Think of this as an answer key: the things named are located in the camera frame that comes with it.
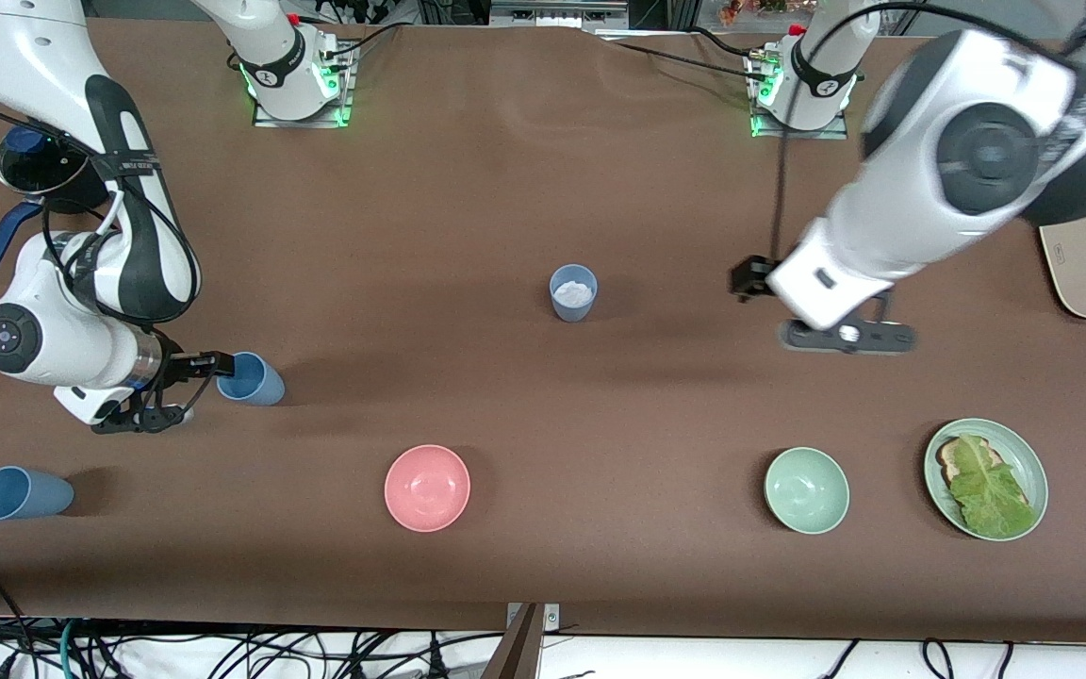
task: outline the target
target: toast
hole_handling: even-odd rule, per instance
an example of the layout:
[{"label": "toast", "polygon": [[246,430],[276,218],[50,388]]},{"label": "toast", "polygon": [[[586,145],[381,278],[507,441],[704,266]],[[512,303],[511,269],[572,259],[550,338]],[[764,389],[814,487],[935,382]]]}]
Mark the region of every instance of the toast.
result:
[{"label": "toast", "polygon": [[[980,438],[978,441],[983,444],[983,451],[990,457],[992,467],[995,467],[995,465],[998,464],[1005,464],[1003,458],[1001,458],[999,453],[993,450],[990,441],[983,438]],[[936,461],[940,463],[940,473],[945,475],[945,482],[947,482],[947,485],[952,485],[954,479],[958,476],[958,474],[960,474],[960,471],[958,471],[958,465],[954,464],[954,451],[960,442],[960,439],[950,439],[949,442],[944,444],[944,447],[940,447],[940,450],[936,453]],[[1025,503],[1025,505],[1030,504],[1030,498],[1025,496],[1024,490],[1021,490],[1021,502]]]}]

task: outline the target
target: green bowl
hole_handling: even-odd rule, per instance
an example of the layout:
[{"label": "green bowl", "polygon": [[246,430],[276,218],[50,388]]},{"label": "green bowl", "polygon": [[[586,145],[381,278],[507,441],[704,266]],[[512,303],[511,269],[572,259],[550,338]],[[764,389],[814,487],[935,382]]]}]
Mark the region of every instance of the green bowl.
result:
[{"label": "green bowl", "polygon": [[[945,482],[945,473],[940,468],[939,461],[936,460],[936,453],[950,439],[957,439],[963,433],[973,433],[987,439],[992,444],[992,450],[999,453],[1005,463],[1012,467],[1012,476],[1016,478],[1021,490],[1025,492],[1025,498],[1028,498],[1030,506],[1037,518],[1033,520],[1033,525],[1022,532],[1018,532],[1016,536],[1009,538],[980,536],[978,532],[968,528],[967,521],[961,519],[961,507],[954,501],[954,495],[949,494],[949,487]],[[1047,470],[1041,467],[1041,461],[1038,460],[1037,453],[1033,451],[1033,448],[1030,448],[1028,443],[1025,443],[1025,439],[1021,439],[1016,435],[1016,431],[989,419],[956,419],[938,429],[938,432],[933,435],[932,441],[927,442],[927,450],[924,451],[924,482],[927,485],[927,494],[933,499],[933,503],[936,503],[936,508],[939,508],[945,518],[949,519],[949,524],[957,526],[958,530],[967,536],[974,536],[980,540],[990,540],[992,542],[1008,542],[1028,536],[1034,528],[1038,527],[1038,524],[1041,524],[1041,517],[1047,513],[1047,500],[1050,499],[1050,489],[1047,487]]]},{"label": "green bowl", "polygon": [[848,480],[841,465],[815,448],[791,448],[766,473],[766,502],[790,529],[818,536],[848,512]]}]

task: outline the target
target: lettuce leaf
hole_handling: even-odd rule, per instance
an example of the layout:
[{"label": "lettuce leaf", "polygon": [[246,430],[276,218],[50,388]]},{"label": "lettuce leaf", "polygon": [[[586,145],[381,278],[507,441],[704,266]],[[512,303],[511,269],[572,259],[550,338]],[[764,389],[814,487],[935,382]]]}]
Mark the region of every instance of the lettuce leaf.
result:
[{"label": "lettuce leaf", "polygon": [[1035,515],[1021,499],[1021,486],[1007,463],[992,464],[983,440],[969,433],[958,438],[954,449],[958,475],[949,483],[949,494],[961,507],[961,518],[980,536],[1011,538],[1024,532]]}]

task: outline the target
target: blue cup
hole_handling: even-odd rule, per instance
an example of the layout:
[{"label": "blue cup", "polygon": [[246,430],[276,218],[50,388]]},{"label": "blue cup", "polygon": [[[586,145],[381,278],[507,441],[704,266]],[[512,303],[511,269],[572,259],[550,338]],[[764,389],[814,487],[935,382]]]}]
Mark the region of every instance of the blue cup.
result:
[{"label": "blue cup", "polygon": [[0,520],[36,518],[64,512],[74,486],[64,478],[22,467],[0,467]]},{"label": "blue cup", "polygon": [[[590,300],[585,304],[581,305],[569,305],[565,304],[564,296],[556,297],[556,293],[560,291],[561,285],[566,282],[577,282],[585,285],[590,288]],[[548,284],[548,288],[552,289],[552,305],[555,307],[555,315],[557,317],[564,318],[564,320],[569,323],[577,323],[585,318],[586,314],[590,314],[590,310],[594,309],[594,300],[597,298],[597,276],[594,276],[594,272],[589,271],[586,267],[581,265],[564,265],[555,269],[555,274],[552,274],[552,282]]]},{"label": "blue cup", "polygon": [[216,388],[230,401],[273,405],[283,398],[283,378],[258,354],[232,354],[232,377],[217,377]]}]

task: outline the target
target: metal pot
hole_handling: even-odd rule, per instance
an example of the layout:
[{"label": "metal pot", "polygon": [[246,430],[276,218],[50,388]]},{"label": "metal pot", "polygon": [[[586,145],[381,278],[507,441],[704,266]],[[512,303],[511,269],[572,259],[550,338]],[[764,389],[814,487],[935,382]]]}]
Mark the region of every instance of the metal pot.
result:
[{"label": "metal pot", "polygon": [[108,199],[86,153],[25,127],[13,127],[0,142],[0,181],[23,193],[23,201],[0,219],[0,262],[18,227],[45,210],[77,214]]}]

